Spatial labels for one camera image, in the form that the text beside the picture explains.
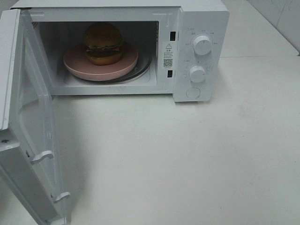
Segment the round white door release button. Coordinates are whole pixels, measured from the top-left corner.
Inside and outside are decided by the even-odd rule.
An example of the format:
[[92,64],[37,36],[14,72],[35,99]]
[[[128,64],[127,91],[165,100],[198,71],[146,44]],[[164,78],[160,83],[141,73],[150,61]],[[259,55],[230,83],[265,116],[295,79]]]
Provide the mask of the round white door release button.
[[200,97],[201,91],[199,88],[190,88],[186,92],[186,96],[191,99],[197,99]]

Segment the white timer knob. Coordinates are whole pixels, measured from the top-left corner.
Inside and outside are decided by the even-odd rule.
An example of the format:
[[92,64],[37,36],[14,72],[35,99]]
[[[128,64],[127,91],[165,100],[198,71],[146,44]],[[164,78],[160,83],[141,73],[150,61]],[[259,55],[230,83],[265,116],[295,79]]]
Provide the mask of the white timer knob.
[[193,66],[189,71],[189,77],[193,83],[201,83],[206,78],[206,70],[202,66]]

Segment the toy hamburger with lettuce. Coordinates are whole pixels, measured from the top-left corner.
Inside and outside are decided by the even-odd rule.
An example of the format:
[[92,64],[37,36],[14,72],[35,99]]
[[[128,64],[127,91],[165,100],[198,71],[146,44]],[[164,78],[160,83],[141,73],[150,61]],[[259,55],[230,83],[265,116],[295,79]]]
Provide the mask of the toy hamburger with lettuce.
[[120,31],[108,22],[96,22],[89,26],[83,37],[86,57],[98,66],[118,62],[123,55],[123,38]]

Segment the pink round plate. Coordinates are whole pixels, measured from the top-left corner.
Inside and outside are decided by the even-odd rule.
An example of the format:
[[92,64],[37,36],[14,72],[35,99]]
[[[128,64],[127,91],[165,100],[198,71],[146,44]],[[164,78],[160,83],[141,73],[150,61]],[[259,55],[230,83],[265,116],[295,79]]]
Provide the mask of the pink round plate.
[[63,57],[68,71],[88,81],[109,81],[128,74],[137,64],[138,50],[125,42],[116,51],[88,51],[79,44],[71,48]]

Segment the white microwave door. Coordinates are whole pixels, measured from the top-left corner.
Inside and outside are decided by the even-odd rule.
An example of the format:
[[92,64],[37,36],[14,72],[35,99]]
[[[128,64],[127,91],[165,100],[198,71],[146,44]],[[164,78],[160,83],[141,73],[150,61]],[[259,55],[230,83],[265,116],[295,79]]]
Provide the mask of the white microwave door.
[[65,225],[49,63],[28,10],[0,19],[0,175],[39,225]]

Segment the glass microwave turntable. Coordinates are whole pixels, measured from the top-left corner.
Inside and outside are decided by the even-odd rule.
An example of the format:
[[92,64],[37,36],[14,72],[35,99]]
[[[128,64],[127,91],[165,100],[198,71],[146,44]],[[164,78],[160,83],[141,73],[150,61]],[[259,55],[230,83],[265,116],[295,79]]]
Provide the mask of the glass microwave turntable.
[[102,81],[102,82],[98,82],[98,83],[120,83],[123,81],[133,79],[133,78],[143,74],[145,71],[147,71],[147,69],[149,68],[149,66],[151,64],[151,57],[145,52],[138,51],[138,53],[139,53],[139,56],[138,56],[137,64],[128,74],[126,74],[120,78],[116,78],[116,79],[109,80],[109,81]]

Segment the white microwave oven body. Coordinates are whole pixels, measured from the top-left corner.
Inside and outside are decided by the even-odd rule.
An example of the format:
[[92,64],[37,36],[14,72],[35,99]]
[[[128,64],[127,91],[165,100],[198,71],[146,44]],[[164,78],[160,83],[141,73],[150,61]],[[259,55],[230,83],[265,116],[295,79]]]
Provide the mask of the white microwave oven body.
[[[39,24],[39,34],[50,67],[46,82],[53,95],[172,94],[176,102],[208,101],[229,19],[220,0],[20,0],[13,9],[28,10]],[[143,74],[118,83],[85,81],[63,66],[62,55],[81,42],[94,22],[109,22],[125,42],[151,57]],[[212,40],[211,52],[200,56],[195,37]],[[193,66],[206,70],[203,82],[191,82]],[[199,88],[200,97],[186,96]]]

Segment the upper white power knob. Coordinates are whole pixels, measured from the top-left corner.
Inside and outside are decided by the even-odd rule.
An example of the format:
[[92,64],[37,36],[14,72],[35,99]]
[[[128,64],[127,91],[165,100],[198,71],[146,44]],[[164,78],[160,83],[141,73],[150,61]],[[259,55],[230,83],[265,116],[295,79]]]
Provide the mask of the upper white power knob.
[[208,35],[201,34],[192,43],[196,55],[203,56],[211,52],[212,40]]

